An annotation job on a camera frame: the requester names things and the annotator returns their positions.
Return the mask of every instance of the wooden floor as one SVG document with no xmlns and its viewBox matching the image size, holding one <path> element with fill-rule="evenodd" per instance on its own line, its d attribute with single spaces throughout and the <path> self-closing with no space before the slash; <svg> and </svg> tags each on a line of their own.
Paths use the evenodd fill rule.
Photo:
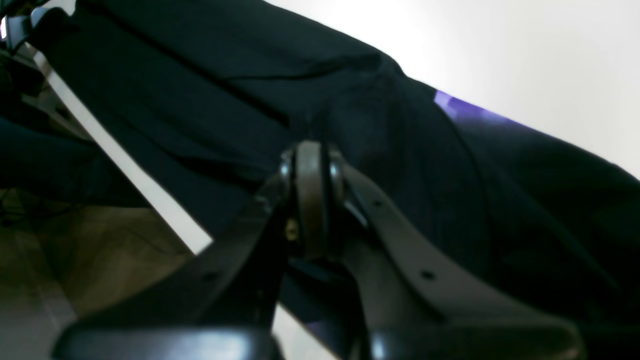
<svg viewBox="0 0 640 360">
<path fill-rule="evenodd" d="M 29 222 L 53 274 L 80 317 L 139 292 L 192 257 L 151 209 L 75 208 L 20 195 L 26 211 L 33 211 Z"/>
<path fill-rule="evenodd" d="M 78 208 L 16 191 L 4 206 L 29 218 L 0 226 L 3 360 L 48 359 L 77 316 L 139 292 L 193 256 L 151 209 Z"/>
</svg>

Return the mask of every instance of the brass screw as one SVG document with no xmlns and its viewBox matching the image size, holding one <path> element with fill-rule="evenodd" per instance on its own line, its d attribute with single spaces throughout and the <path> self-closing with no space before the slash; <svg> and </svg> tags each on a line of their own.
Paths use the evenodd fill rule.
<svg viewBox="0 0 640 360">
<path fill-rule="evenodd" d="M 287 225 L 284 228 L 284 234 L 289 241 L 298 241 L 298 222 L 294 218 L 287 220 Z"/>
</svg>

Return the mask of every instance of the black cloth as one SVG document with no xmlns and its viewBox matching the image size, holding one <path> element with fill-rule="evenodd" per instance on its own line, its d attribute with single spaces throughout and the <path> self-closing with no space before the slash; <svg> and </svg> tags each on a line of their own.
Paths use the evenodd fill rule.
<svg viewBox="0 0 640 360">
<path fill-rule="evenodd" d="M 454 123 L 387 55 L 260 0 L 78 0 L 40 26 L 31 43 L 214 236 L 286 147 L 333 142 L 468 271 L 575 320 L 593 359 L 638 354 L 624 171 L 525 127 Z"/>
<path fill-rule="evenodd" d="M 148 206 L 98 145 L 48 132 L 35 119 L 24 120 L 29 127 L 0 117 L 0 188 L 22 188 L 75 204 Z M 45 131 L 33 129 L 39 127 Z"/>
</svg>

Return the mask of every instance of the black fabric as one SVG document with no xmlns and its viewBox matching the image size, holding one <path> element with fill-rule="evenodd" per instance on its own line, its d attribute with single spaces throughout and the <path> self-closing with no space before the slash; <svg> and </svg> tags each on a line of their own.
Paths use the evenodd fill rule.
<svg viewBox="0 0 640 360">
<path fill-rule="evenodd" d="M 0 188 L 76 204 L 148 206 L 94 143 L 40 133 L 0 117 L 0 159 Z"/>
<path fill-rule="evenodd" d="M 552 138 L 530 144 L 551 149 L 537 162 L 510 158 L 508 132 L 528 129 L 454 124 L 393 59 L 259 0 L 84 0 L 41 27 L 32 44 L 211 234 L 286 147 L 326 140 L 467 270 L 574 319 L 593 354 L 637 353 L 640 241 L 621 220 L 637 204 L 612 194 L 640 186 L 620 169 Z M 585 191 L 589 175 L 617 190 Z"/>
</svg>

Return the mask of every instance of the hole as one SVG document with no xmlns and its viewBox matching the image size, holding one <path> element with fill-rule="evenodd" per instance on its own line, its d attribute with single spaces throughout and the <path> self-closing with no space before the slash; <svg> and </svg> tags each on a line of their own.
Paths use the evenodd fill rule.
<svg viewBox="0 0 640 360">
<path fill-rule="evenodd" d="M 425 280 L 434 280 L 436 278 L 436 274 L 427 270 L 423 270 L 420 273 L 420 276 L 422 276 L 422 278 Z"/>
<path fill-rule="evenodd" d="M 218 278 L 218 273 L 217 272 L 210 272 L 208 274 L 204 274 L 202 276 L 202 280 L 205 282 L 211 282 L 211 281 L 215 281 Z"/>
</svg>

